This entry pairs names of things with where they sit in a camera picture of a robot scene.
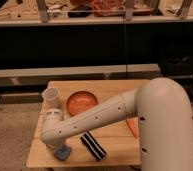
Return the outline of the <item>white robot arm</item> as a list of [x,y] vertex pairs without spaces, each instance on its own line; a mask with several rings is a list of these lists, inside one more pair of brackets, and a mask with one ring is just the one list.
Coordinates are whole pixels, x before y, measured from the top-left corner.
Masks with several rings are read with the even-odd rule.
[[44,113],[41,141],[59,148],[80,133],[137,117],[142,171],[193,171],[193,111],[184,88],[155,78],[62,120]]

